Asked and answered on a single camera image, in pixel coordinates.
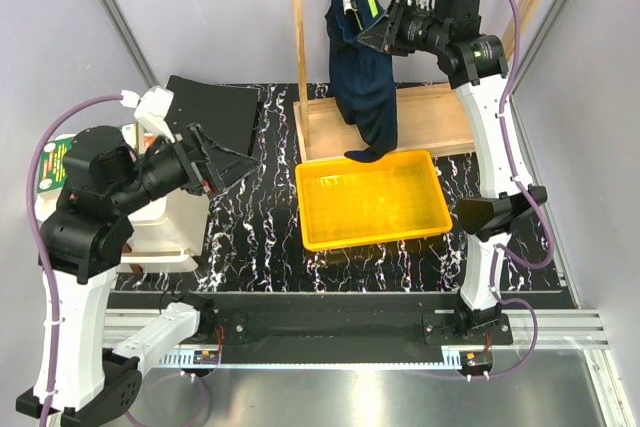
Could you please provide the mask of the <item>navy blue shorts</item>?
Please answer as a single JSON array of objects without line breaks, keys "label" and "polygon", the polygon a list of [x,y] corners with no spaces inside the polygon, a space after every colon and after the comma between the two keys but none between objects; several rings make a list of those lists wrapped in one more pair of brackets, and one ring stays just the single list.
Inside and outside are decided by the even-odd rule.
[{"label": "navy blue shorts", "polygon": [[[356,0],[364,29],[373,19],[366,0]],[[361,45],[360,32],[351,14],[344,15],[342,0],[330,0],[325,15],[329,38],[329,81],[338,110],[348,125],[357,127],[366,147],[348,150],[344,156],[372,163],[397,148],[397,101],[392,57]]]}]

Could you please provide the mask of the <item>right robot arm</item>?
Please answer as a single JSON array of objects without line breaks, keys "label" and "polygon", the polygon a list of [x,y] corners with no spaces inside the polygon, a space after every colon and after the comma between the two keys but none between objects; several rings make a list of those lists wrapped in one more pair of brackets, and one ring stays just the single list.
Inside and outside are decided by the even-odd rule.
[{"label": "right robot arm", "polygon": [[508,104],[504,47],[497,36],[481,33],[479,5],[480,0],[391,0],[358,36],[361,44],[382,53],[434,55],[470,123],[480,193],[457,204],[468,254],[451,319],[457,337],[470,344],[500,321],[499,266],[514,223],[548,199],[524,165]]}]

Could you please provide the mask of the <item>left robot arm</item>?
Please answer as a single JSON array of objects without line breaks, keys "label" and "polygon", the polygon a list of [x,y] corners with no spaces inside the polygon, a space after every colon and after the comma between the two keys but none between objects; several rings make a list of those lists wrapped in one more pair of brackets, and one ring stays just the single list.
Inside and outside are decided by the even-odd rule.
[{"label": "left robot arm", "polygon": [[221,332],[213,301],[182,293],[136,334],[104,345],[108,298],[134,232],[131,215],[176,190],[221,195],[259,163],[192,124],[175,140],[157,137],[142,156],[118,128],[88,128],[73,138],[63,165],[56,208],[35,226],[47,347],[36,384],[16,408],[42,425],[101,426],[131,408],[143,378],[176,345]]}]

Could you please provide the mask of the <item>black foam board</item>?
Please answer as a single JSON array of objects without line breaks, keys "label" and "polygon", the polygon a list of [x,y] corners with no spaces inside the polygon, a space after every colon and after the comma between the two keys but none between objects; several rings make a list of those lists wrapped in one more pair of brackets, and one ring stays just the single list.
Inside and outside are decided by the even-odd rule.
[{"label": "black foam board", "polygon": [[233,151],[251,156],[262,110],[259,90],[212,85],[176,75],[166,89],[174,96],[165,117],[173,133],[186,136],[186,127],[199,124],[205,133]]}]

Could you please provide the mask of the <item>white plastic container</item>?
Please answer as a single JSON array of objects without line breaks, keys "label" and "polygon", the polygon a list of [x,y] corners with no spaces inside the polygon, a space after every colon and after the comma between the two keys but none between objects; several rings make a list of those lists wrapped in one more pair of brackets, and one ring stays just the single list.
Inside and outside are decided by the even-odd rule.
[{"label": "white plastic container", "polygon": [[[53,214],[59,197],[36,195],[39,223]],[[129,216],[134,233],[118,265],[120,273],[182,273],[197,268],[207,223],[209,199],[176,190]]]}]

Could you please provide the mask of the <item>wooden clothes rack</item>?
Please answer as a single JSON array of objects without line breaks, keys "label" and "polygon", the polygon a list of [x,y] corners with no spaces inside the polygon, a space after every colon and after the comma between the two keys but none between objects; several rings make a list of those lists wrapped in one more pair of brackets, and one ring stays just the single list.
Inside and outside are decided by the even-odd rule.
[{"label": "wooden clothes rack", "polygon": [[[307,92],[303,0],[293,1],[299,101],[294,114],[301,160],[334,159],[363,148],[357,128],[342,120],[331,98],[310,100]],[[526,31],[541,0],[519,0],[520,26],[511,21],[502,36],[506,56],[514,58],[516,35]],[[471,127],[456,94],[446,84],[402,88],[397,92],[398,148],[426,149],[434,156],[474,150]]]}]

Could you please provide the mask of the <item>yellow plastic tray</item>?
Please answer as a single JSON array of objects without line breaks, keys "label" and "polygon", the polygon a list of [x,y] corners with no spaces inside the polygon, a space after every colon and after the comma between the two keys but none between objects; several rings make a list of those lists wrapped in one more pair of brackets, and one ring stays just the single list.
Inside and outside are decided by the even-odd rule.
[{"label": "yellow plastic tray", "polygon": [[453,227],[426,150],[392,152],[373,163],[301,163],[295,180],[302,243],[309,251],[430,238]]}]

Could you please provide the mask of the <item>green printed cardboard box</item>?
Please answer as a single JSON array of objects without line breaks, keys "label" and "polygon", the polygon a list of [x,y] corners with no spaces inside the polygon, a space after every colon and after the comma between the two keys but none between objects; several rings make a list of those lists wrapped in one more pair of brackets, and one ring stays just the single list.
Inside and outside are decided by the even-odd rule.
[{"label": "green printed cardboard box", "polygon": [[[119,130],[137,155],[144,154],[155,140],[155,135],[137,122],[122,125]],[[39,161],[36,185],[38,197],[51,199],[59,195],[67,178],[63,158],[71,149],[73,138],[72,134],[60,135],[45,144]]]}]

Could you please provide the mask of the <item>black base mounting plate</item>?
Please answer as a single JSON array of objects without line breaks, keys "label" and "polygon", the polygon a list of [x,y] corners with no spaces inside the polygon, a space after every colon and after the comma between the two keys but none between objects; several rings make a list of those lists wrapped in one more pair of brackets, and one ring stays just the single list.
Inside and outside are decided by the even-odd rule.
[{"label": "black base mounting plate", "polygon": [[[460,301],[452,293],[215,293],[217,324],[223,327],[223,366],[227,368],[453,368],[455,347],[470,349],[486,342],[479,329],[456,332],[454,312]],[[585,315],[566,309],[564,293],[525,293],[534,307],[540,347],[560,343],[584,327]],[[116,292],[107,309],[104,339],[109,346],[146,327],[167,306],[169,295]],[[493,346],[525,350],[533,334],[526,307],[502,307],[494,321]]]}]

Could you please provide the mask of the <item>left aluminium frame post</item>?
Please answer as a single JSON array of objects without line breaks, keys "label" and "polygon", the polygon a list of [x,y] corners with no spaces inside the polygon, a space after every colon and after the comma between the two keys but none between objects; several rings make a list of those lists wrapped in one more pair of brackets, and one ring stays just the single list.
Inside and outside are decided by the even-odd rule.
[{"label": "left aluminium frame post", "polygon": [[158,84],[158,77],[147,60],[117,0],[98,0],[136,71],[148,87]]}]

